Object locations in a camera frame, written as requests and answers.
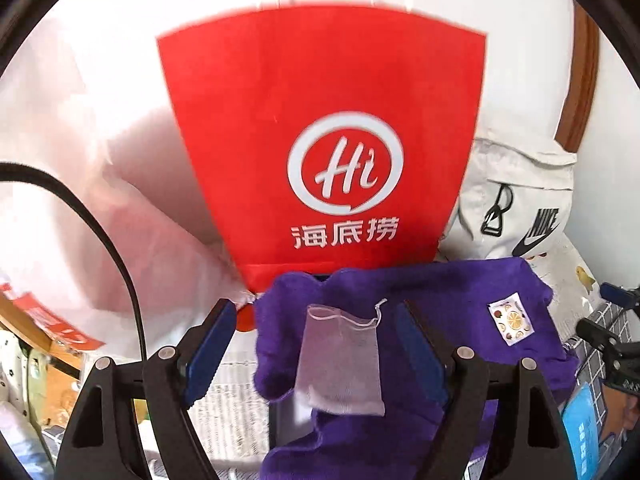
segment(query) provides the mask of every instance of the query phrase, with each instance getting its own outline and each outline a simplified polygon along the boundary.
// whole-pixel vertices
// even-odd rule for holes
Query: nike swoosh
[[[513,248],[513,251],[511,252],[511,255],[512,256],[522,256],[523,254],[527,254],[536,245],[538,245],[542,240],[545,240],[557,228],[558,228],[558,226],[554,227],[553,229],[551,229],[551,231],[549,231],[545,235],[542,235],[535,242],[532,242],[530,244],[524,243],[524,240],[526,240],[526,238],[527,238],[527,235],[524,235],[524,238],[522,240],[520,240],[518,242],[518,244]]]

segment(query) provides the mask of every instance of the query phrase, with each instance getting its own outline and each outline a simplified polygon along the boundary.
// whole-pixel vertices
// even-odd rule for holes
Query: hand
[[[638,408],[638,398],[636,396],[626,396],[625,406],[625,418],[624,427],[625,430],[632,430],[636,422],[640,418],[640,408]]]

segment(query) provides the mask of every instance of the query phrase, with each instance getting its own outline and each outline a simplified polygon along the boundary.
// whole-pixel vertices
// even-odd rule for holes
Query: purple cloth
[[[519,293],[535,332],[507,346],[488,304]],[[284,479],[412,480],[428,453],[442,409],[428,401],[415,379],[396,334],[393,308],[412,300],[432,326],[455,346],[469,346],[488,361],[516,364],[532,357],[558,401],[574,386],[578,359],[562,348],[546,310],[552,297],[521,258],[460,261],[377,270],[342,269],[320,282],[301,272],[280,276],[255,303],[258,328],[257,391],[279,400],[292,391],[311,303],[341,308],[361,318],[375,317],[385,416],[337,416],[314,410],[314,431],[264,459],[260,477]],[[474,456],[486,452],[495,401],[485,406]]]

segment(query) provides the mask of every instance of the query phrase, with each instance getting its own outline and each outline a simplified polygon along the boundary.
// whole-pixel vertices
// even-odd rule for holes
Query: white nike backpack
[[[571,211],[575,153],[510,127],[478,128],[456,209],[440,241],[447,260],[528,258],[558,240]]]

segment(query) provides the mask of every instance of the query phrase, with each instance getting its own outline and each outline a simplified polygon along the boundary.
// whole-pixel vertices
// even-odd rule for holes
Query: silver screw
[[[531,357],[525,357],[522,360],[522,366],[527,370],[535,370],[538,368],[538,363],[535,362]]]
[[[175,355],[175,348],[172,346],[165,346],[158,352],[158,357],[161,359],[171,359]]]
[[[458,356],[462,359],[473,359],[476,353],[468,346],[461,346],[456,350]]]
[[[95,362],[95,367],[98,368],[98,370],[104,370],[105,368],[108,368],[110,364],[111,359],[108,357],[101,357]]]

